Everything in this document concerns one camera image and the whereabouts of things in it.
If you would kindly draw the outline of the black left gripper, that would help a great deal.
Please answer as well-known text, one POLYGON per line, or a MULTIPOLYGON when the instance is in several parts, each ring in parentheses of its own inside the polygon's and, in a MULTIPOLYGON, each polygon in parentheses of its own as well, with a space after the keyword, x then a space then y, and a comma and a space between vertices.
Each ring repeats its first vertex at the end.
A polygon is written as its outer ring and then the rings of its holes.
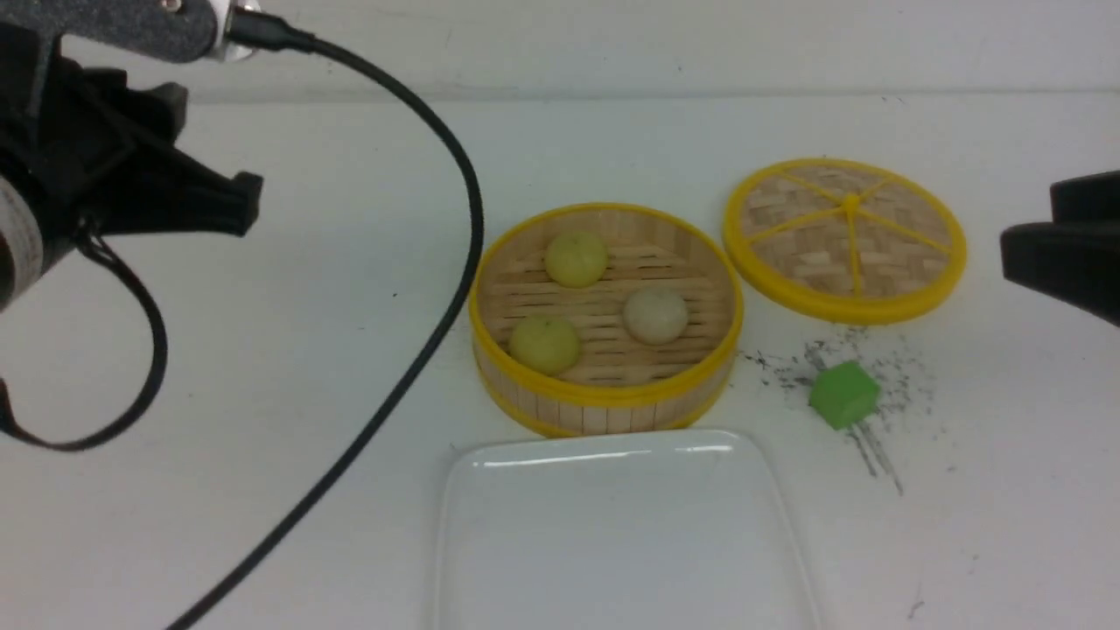
POLYGON ((232 177, 179 150, 189 94, 46 55, 3 26, 3 262, 56 263, 80 232, 220 233, 256 223, 263 177, 232 177))

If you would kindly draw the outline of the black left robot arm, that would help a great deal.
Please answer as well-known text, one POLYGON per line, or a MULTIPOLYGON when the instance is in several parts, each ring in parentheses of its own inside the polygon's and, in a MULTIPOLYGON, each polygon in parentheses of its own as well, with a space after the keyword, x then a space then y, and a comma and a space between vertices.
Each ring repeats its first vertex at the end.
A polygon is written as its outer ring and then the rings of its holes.
POLYGON ((223 233, 256 223, 263 179, 212 172, 176 146, 188 93, 131 89, 3 26, 1 291, 10 305, 80 245, 104 235, 223 233))

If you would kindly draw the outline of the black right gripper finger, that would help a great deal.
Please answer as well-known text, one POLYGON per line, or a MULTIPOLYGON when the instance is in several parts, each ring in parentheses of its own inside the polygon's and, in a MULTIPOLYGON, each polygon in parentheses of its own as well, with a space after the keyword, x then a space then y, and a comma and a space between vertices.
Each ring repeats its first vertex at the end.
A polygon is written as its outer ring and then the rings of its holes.
POLYGON ((1100 172, 1053 183, 1049 207, 1053 223, 1119 221, 1119 172, 1100 172))
POLYGON ((1000 235, 1004 278, 1119 326, 1116 222, 1029 223, 1000 235))

